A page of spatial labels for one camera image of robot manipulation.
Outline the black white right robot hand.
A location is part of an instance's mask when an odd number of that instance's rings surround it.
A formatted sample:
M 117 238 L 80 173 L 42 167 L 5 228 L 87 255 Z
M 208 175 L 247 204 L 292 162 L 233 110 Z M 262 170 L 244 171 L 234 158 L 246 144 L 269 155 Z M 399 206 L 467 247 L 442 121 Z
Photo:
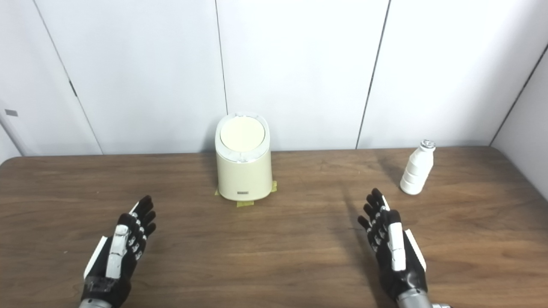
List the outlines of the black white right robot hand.
M 363 207 L 366 216 L 358 223 L 378 264 L 378 280 L 385 294 L 399 307 L 414 301 L 427 307 L 428 286 L 423 256 L 413 236 L 403 230 L 397 210 L 391 209 L 384 194 L 372 189 Z

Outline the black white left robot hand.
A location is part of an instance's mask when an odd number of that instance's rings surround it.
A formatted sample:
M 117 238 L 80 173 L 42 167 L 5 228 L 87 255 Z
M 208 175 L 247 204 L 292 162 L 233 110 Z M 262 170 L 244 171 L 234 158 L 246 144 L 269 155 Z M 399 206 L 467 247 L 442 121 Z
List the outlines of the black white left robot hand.
M 120 308 L 131 292 L 131 278 L 156 230 L 153 201 L 144 196 L 118 218 L 113 235 L 102 236 L 83 272 L 80 308 Z

